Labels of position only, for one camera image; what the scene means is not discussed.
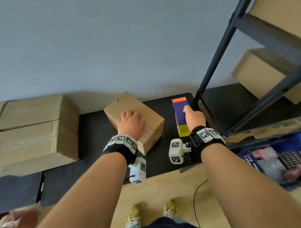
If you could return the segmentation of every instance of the wristband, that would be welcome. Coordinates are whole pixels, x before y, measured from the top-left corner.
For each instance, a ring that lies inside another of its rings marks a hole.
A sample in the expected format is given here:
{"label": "wristband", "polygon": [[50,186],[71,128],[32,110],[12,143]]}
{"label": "wristband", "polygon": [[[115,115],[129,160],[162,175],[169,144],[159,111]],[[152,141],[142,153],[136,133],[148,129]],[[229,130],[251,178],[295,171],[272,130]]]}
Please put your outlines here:
{"label": "wristband", "polygon": [[226,145],[225,140],[212,128],[206,128],[204,126],[197,126],[189,135],[192,146],[198,153],[201,153],[207,146],[220,143]]}
{"label": "wristband", "polygon": [[127,165],[134,164],[137,156],[138,143],[127,134],[113,136],[103,150],[103,154],[119,152],[125,159]]}

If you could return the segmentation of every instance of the orange stripe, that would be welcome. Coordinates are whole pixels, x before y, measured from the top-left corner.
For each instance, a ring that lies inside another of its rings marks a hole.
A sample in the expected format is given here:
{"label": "orange stripe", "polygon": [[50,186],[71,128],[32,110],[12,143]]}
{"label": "orange stripe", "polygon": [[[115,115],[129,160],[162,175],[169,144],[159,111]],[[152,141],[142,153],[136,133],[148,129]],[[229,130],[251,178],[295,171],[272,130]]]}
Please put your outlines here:
{"label": "orange stripe", "polygon": [[181,98],[173,99],[172,102],[176,103],[176,102],[184,101],[184,100],[186,100],[186,97],[181,97]]}

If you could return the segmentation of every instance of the purple and yellow box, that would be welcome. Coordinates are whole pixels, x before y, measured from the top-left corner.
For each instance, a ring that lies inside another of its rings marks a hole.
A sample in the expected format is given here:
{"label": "purple and yellow box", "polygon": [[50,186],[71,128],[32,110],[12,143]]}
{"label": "purple and yellow box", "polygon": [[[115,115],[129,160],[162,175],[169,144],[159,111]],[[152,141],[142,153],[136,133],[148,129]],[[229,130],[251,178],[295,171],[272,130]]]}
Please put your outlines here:
{"label": "purple and yellow box", "polygon": [[190,132],[186,123],[185,112],[183,112],[185,105],[189,105],[186,97],[181,97],[172,100],[172,106],[175,110],[175,120],[180,137],[189,136]]}

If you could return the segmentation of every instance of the sneaker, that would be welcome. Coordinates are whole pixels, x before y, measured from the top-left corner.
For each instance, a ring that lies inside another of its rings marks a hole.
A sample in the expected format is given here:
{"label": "sneaker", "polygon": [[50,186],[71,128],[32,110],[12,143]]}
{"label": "sneaker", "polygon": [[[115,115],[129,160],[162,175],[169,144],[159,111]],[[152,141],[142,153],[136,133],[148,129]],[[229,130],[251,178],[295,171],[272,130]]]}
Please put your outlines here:
{"label": "sneaker", "polygon": [[141,223],[141,209],[138,206],[132,206],[129,213],[129,221],[126,228],[132,228],[134,225],[140,226]]}
{"label": "sneaker", "polygon": [[177,214],[177,208],[173,200],[168,201],[164,207],[163,217],[173,218]]}

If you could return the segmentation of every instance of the cord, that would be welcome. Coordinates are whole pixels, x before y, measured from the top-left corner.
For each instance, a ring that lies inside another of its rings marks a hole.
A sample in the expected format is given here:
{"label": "cord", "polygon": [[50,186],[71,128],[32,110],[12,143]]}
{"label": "cord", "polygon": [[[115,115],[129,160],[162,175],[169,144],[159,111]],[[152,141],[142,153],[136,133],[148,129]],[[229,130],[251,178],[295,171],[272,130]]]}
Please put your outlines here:
{"label": "cord", "polygon": [[125,180],[124,180],[124,182],[122,183],[122,184],[124,184],[128,179],[130,179],[131,177],[134,177],[135,175],[131,175],[131,176],[129,176],[128,178],[126,178]]}
{"label": "cord", "polygon": [[195,199],[195,194],[197,193],[197,190],[199,189],[199,187],[201,187],[204,183],[206,183],[209,179],[207,179],[205,182],[201,183],[197,189],[195,190],[195,193],[194,193],[194,196],[193,196],[193,209],[194,209],[194,215],[195,215],[195,218],[197,219],[197,214],[195,213],[195,207],[194,207],[194,199]]}

